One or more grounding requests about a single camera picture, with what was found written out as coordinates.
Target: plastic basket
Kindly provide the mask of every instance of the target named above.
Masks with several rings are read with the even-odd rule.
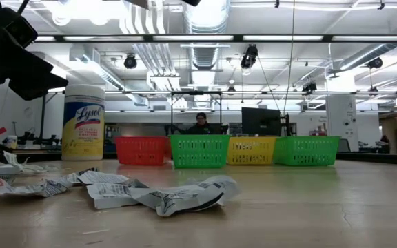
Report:
[[[230,165],[271,165],[275,137],[231,137],[227,152]]]
[[[281,165],[327,166],[336,160],[340,137],[282,137],[275,142],[274,162]]]
[[[171,135],[175,168],[221,168],[226,165],[228,135]]]
[[[163,165],[168,145],[168,137],[116,137],[117,158],[123,165]]]

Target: black monitor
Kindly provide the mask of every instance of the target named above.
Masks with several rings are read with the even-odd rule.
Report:
[[[244,134],[281,135],[281,113],[279,110],[242,107],[241,121]]]

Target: desk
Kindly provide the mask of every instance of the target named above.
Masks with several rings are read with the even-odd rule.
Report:
[[[66,174],[99,166],[163,187],[227,174],[243,192],[225,207],[169,218],[144,206],[95,210],[82,187],[46,199],[0,197],[0,247],[397,247],[397,165],[173,171],[114,160],[52,163],[68,168]],[[83,234],[98,230],[107,231]]]

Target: red basket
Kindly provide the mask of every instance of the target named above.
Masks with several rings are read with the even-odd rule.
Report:
[[[116,137],[116,153],[123,165],[163,165],[171,157],[168,137]]]

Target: lysol logo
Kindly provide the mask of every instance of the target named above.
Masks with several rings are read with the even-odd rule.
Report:
[[[102,107],[92,105],[82,107],[76,111],[76,126],[78,128],[82,125],[100,124],[101,123]]]

